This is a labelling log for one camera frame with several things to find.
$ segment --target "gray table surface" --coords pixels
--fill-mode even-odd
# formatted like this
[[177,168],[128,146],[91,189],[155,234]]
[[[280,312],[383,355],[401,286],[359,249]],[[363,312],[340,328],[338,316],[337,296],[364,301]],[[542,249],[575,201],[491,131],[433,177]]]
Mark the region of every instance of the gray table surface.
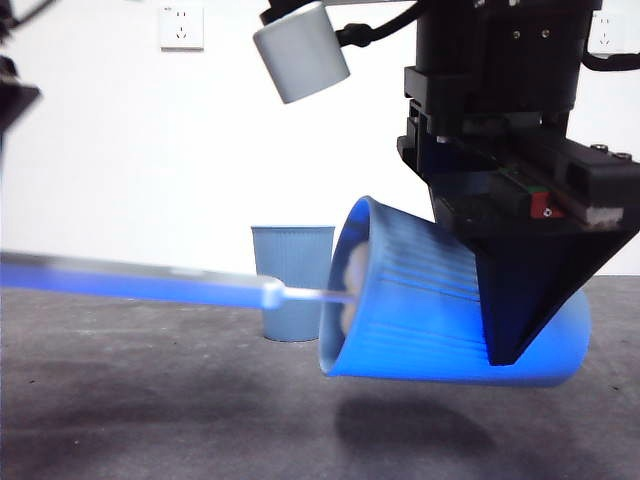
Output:
[[321,374],[260,313],[6,291],[2,479],[640,479],[640,278],[556,389]]

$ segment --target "screw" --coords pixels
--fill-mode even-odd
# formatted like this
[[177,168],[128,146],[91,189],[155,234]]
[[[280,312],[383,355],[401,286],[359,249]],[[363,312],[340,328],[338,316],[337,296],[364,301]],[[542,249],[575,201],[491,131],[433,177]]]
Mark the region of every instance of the screw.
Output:
[[632,162],[633,161],[633,155],[631,155],[630,153],[614,153],[613,154],[614,157],[620,159],[620,160],[625,160],[627,162]]
[[591,145],[591,148],[593,148],[594,150],[598,150],[599,152],[602,152],[602,153],[609,153],[609,147],[602,143],[595,143]]

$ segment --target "ribbed cup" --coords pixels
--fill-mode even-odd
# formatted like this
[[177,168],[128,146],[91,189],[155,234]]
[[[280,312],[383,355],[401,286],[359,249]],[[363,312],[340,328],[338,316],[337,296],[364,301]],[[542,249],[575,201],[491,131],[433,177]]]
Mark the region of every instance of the ribbed cup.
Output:
[[[335,227],[255,226],[256,272],[279,278],[289,287],[327,286]],[[263,312],[264,335],[271,340],[301,342],[318,338],[322,305],[288,301]]]
[[570,378],[586,354],[591,319],[579,292],[512,366],[489,364],[475,257],[436,224],[361,199],[333,258],[329,288],[345,290],[353,248],[369,242],[369,261],[346,340],[341,305],[327,304],[320,363],[352,375],[491,385],[552,386]]

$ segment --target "electrical socket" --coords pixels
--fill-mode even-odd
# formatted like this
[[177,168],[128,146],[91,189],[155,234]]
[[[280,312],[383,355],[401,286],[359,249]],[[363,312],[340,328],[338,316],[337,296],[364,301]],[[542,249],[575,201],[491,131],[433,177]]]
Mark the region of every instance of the electrical socket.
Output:
[[204,50],[204,8],[161,8],[160,48],[163,51]]
[[626,23],[621,13],[597,11],[593,14],[589,52],[611,55],[625,52]]

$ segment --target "white cylinder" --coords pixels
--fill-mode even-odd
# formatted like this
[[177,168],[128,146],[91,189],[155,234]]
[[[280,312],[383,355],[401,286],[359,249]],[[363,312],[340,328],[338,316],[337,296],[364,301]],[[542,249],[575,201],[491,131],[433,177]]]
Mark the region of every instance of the white cylinder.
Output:
[[270,23],[253,37],[284,103],[324,90],[349,76],[322,2]]

